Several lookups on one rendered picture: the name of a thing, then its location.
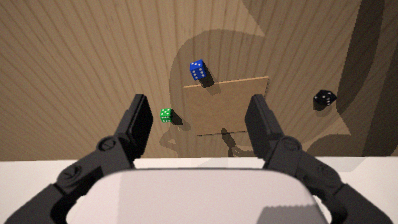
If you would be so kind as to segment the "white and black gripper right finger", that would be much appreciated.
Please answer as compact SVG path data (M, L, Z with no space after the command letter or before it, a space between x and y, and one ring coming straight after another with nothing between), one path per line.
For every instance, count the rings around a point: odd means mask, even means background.
M303 151L296 138L285 136L262 94L251 97L245 124L254 154L265 162L262 168L268 165L266 169L299 179L328 209L330 224L394 224L381 209L343 183L335 169Z

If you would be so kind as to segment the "green die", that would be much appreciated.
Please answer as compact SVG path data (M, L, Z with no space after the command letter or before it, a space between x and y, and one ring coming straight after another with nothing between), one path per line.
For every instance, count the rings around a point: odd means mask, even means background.
M172 122L173 113L172 113L171 108L161 109L160 118L161 118L162 122Z

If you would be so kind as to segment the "blue die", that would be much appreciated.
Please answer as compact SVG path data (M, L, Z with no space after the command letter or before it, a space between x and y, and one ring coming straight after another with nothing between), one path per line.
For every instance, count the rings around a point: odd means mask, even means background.
M206 77L207 73L203 60L201 59L193 63L190 63L190 72L194 80Z

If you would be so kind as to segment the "brown flat mat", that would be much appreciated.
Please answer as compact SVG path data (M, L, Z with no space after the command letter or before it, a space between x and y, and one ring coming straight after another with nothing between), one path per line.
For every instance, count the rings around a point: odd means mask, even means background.
M184 86L195 134L247 131L245 115L254 94L265 96L268 76Z

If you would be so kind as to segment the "black die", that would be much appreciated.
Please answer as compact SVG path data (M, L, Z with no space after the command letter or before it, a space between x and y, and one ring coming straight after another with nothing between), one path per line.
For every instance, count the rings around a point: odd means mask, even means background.
M337 96L334 95L331 91L320 90L314 96L314 99L319 105L329 106L330 104L332 104L337 99Z

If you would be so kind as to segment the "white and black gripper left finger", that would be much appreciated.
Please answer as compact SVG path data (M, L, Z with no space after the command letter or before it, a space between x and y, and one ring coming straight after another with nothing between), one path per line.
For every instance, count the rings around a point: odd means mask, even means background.
M63 169L55 183L12 213L4 224L68 224L68 212L98 180L136 168L133 162L144 154L152 124L147 97L136 94L113 136L102 138L95 151Z

